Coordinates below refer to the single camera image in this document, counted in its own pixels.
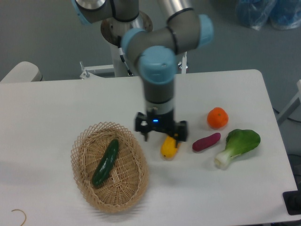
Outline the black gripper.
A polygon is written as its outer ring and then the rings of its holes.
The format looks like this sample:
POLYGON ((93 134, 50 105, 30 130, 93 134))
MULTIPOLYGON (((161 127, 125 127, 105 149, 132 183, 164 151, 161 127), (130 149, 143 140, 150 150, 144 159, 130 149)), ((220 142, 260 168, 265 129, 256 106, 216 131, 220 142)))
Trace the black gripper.
POLYGON ((143 114, 138 112, 135 118, 135 131, 144 136, 144 141, 148 141, 148 133, 156 131, 165 133, 174 137, 175 148, 178 148, 181 142, 186 142, 188 137, 187 121, 174 121, 174 109, 165 114, 155 114, 147 112, 143 114))

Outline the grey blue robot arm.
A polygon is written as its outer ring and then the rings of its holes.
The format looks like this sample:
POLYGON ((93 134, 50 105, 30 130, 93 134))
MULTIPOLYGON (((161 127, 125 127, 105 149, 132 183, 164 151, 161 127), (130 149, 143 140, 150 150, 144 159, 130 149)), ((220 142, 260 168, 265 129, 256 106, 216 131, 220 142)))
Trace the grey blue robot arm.
POLYGON ((135 118, 135 130, 148 137, 165 133, 177 143, 188 137, 186 121, 174 120, 176 56, 210 43, 212 20, 195 12, 189 0, 160 0, 166 27, 149 31, 143 26, 136 0, 74 0, 72 5, 84 24, 113 21, 111 33, 128 72, 143 82, 145 113, 135 118))

